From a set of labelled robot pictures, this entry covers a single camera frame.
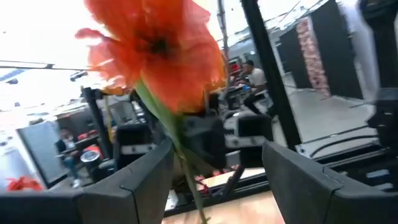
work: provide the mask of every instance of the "cable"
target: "cable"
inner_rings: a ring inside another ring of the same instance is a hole
[[[353,141],[353,140],[357,140],[357,139],[367,139],[367,138],[377,138],[377,137],[378,137],[377,135],[365,135],[365,136],[355,136],[355,137],[351,137],[351,138],[346,138],[346,139],[334,141],[334,142],[331,142],[331,143],[326,144],[324,146],[321,146],[318,149],[316,149],[315,151],[313,151],[310,154],[310,158],[313,158],[314,155],[316,153],[318,153],[319,151],[321,151],[322,149],[324,149],[326,147],[329,147],[329,146],[334,146],[335,144],[340,144],[340,143],[343,143],[343,142]]]

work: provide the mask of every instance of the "flower center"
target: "flower center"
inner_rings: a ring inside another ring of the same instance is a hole
[[[161,54],[162,56],[167,56],[169,46],[167,45],[167,42],[165,39],[158,39],[156,40],[152,47],[150,48],[150,51],[153,54]]]

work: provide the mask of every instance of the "man in white shirt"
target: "man in white shirt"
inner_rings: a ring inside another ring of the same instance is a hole
[[[254,62],[252,60],[248,60],[244,65],[243,65],[243,71],[244,73],[248,76],[249,78],[249,83],[241,80],[240,83],[249,85],[252,88],[252,92],[250,95],[244,99],[243,103],[245,106],[247,106],[251,111],[253,111],[256,114],[262,114],[259,109],[254,106],[254,103],[257,100],[260,100],[261,98],[264,98],[263,94],[258,94],[257,93],[266,90],[266,76],[264,75],[264,72],[260,68],[254,68]],[[268,113],[267,113],[271,118],[275,116],[274,114],[274,109],[273,106],[268,108]]]

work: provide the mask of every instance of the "black wall panel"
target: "black wall panel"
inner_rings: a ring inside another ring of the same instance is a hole
[[[311,13],[330,93],[363,99],[343,17],[334,0]]]
[[[295,27],[280,36],[279,53],[292,72],[297,88],[312,88]]]

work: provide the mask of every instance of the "white wall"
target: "white wall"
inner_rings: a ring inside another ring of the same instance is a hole
[[[352,42],[361,71],[358,72],[365,101],[374,100],[379,88],[379,70],[374,49],[373,32],[363,20],[358,0],[342,1],[348,26],[353,32]]]

